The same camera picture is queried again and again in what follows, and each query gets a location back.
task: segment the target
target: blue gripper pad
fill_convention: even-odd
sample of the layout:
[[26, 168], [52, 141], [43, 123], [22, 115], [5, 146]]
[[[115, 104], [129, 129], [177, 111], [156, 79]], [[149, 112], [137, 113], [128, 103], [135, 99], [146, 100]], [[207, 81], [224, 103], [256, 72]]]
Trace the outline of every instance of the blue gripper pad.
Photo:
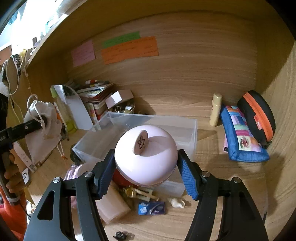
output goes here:
[[197, 200], [197, 185], [199, 183], [200, 176], [184, 150], [178, 151], [177, 166], [183, 179], [187, 194], [194, 200]]
[[104, 161], [98, 162], [93, 168], [98, 198], [101, 199], [107, 193], [115, 168], [114, 149], [110, 149]]

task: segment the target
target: white cloth bag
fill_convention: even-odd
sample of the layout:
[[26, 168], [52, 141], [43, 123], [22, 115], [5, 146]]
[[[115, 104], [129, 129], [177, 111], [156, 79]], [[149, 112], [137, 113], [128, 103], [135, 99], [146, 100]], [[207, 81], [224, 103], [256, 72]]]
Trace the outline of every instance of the white cloth bag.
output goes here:
[[52, 103], [34, 100], [29, 110], [31, 113], [27, 112], [24, 122], [32, 120], [32, 115], [36, 118], [39, 117], [38, 112], [47, 118], [45, 127], [25, 136], [32, 162], [36, 164], [43, 161], [59, 143], [62, 123], [57, 119], [57, 113]]

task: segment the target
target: drawstring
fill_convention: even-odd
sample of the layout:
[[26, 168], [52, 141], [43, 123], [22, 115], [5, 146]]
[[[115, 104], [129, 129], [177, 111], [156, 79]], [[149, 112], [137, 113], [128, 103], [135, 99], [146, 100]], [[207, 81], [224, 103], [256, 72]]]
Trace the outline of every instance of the drawstring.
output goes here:
[[64, 149], [63, 149], [63, 146], [62, 146], [62, 143], [61, 143], [60, 138], [59, 138], [59, 144], [57, 144], [57, 149], [58, 149], [58, 151], [59, 151], [61, 157], [64, 159], [64, 161], [66, 161], [66, 160], [68, 160], [68, 158], [65, 157], [65, 155], [64, 155]]
[[[37, 112], [37, 114], [38, 114], [40, 120], [37, 119], [37, 118], [31, 113], [31, 111], [30, 111], [30, 100], [31, 100], [31, 98], [34, 98], [34, 97], [36, 98], [36, 100], [33, 100], [33, 107], [34, 107], [35, 111]], [[45, 130], [45, 123], [44, 123], [44, 120], [42, 119], [42, 117], [41, 117], [39, 111], [38, 111], [37, 108], [36, 108], [36, 104], [37, 104], [37, 102], [38, 102], [38, 96], [35, 95], [35, 94], [30, 95], [30, 97], [28, 98], [28, 101], [27, 101], [27, 109], [28, 109], [28, 112], [29, 112], [30, 116], [31, 116], [34, 120], [38, 121], [38, 122], [41, 124], [41, 127], [42, 127], [42, 133], [43, 133], [44, 130]]]

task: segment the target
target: green sticky note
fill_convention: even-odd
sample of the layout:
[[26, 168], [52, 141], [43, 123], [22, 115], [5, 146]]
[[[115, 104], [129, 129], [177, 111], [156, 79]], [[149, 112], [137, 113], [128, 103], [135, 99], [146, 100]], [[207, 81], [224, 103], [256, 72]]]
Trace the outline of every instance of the green sticky note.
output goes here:
[[118, 37], [115, 37], [113, 39], [109, 39], [103, 42], [103, 48], [109, 48], [111, 46], [121, 44], [127, 41], [135, 40], [140, 38], [140, 33], [139, 31], [129, 33], [129, 34], [124, 34]]

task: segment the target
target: white cable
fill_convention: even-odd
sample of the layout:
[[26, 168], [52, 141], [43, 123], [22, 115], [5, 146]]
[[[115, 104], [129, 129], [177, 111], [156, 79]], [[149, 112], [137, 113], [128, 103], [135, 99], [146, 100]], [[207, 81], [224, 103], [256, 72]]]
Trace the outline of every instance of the white cable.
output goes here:
[[17, 65], [16, 65], [16, 63], [15, 63], [15, 59], [13, 58], [13, 56], [11, 55], [11, 57], [12, 57], [12, 60], [13, 60], [13, 63], [14, 63], [14, 65], [15, 65], [15, 68], [16, 68], [16, 70], [17, 70], [17, 88], [15, 89], [15, 91], [11, 94], [11, 90], [10, 90], [10, 82], [9, 82], [9, 79], [7, 78], [7, 67], [8, 67], [8, 64], [6, 65], [6, 79], [7, 79], [7, 82], [8, 82], [8, 89], [9, 89], [9, 96], [11, 96], [11, 95], [13, 95], [13, 94], [15, 94], [15, 92], [17, 91], [17, 89], [18, 89], [18, 86], [19, 86], [19, 82], [20, 82], [20, 77], [18, 76], [18, 69], [17, 69]]
[[10, 100], [10, 104], [11, 104], [11, 107], [12, 107], [12, 111], [13, 111], [13, 113], [15, 114], [15, 116], [16, 116], [18, 122], [21, 124], [21, 121], [20, 121], [19, 117], [17, 116], [17, 114], [16, 114], [16, 112], [15, 112], [15, 109], [13, 108], [13, 104], [12, 104], [12, 100], [11, 100], [11, 99], [12, 99], [12, 98], [9, 98], [9, 100]]
[[29, 74], [27, 73], [27, 70], [26, 70], [26, 64], [27, 64], [27, 51], [25, 53], [25, 63], [24, 63], [24, 68], [22, 69], [22, 72], [25, 73], [25, 76], [27, 77], [27, 80], [29, 82], [29, 87], [28, 87], [28, 90], [30, 90], [30, 93], [32, 94], [32, 90], [31, 90], [31, 84], [30, 84], [30, 80], [29, 80]]
[[64, 161], [66, 161], [66, 159], [68, 159], [67, 157], [65, 157], [64, 155], [64, 149], [63, 149], [63, 146], [62, 146], [62, 143], [61, 143], [61, 139], [59, 138], [59, 144], [57, 144], [57, 150], [59, 151], [59, 154], [61, 155], [61, 157], [64, 159]]
[[[31, 111], [30, 111], [30, 100], [31, 100], [31, 98], [34, 98], [34, 97], [36, 98], [36, 100], [33, 100], [33, 103], [32, 103], [32, 104], [33, 104], [33, 107], [34, 107], [35, 111], [37, 112], [37, 114], [38, 114], [40, 120], [38, 120], [38, 119], [37, 119], [37, 118], [31, 113]], [[37, 104], [37, 102], [38, 102], [38, 96], [35, 95], [35, 94], [30, 95], [30, 97], [28, 98], [28, 101], [27, 101], [27, 109], [28, 109], [29, 115], [30, 115], [34, 120], [38, 121], [38, 122], [41, 124], [41, 126], [42, 126], [42, 131], [44, 131], [44, 130], [45, 130], [45, 123], [44, 123], [44, 121], [43, 121], [43, 119], [42, 119], [42, 117], [41, 117], [39, 111], [38, 111], [37, 108], [36, 108], [36, 104]]]
[[20, 56], [20, 59], [21, 59], [21, 63], [20, 63], [20, 67], [22, 66], [22, 63], [23, 63], [23, 58], [22, 58], [22, 56], [21, 55], [19, 55]]
[[17, 104], [17, 102], [15, 102], [15, 101], [13, 100], [12, 97], [11, 97], [11, 99], [12, 99], [13, 103], [19, 108], [20, 113], [21, 113], [21, 115], [22, 115], [22, 120], [24, 121], [24, 115], [23, 115], [23, 113], [22, 113], [22, 110], [21, 110], [20, 106]]

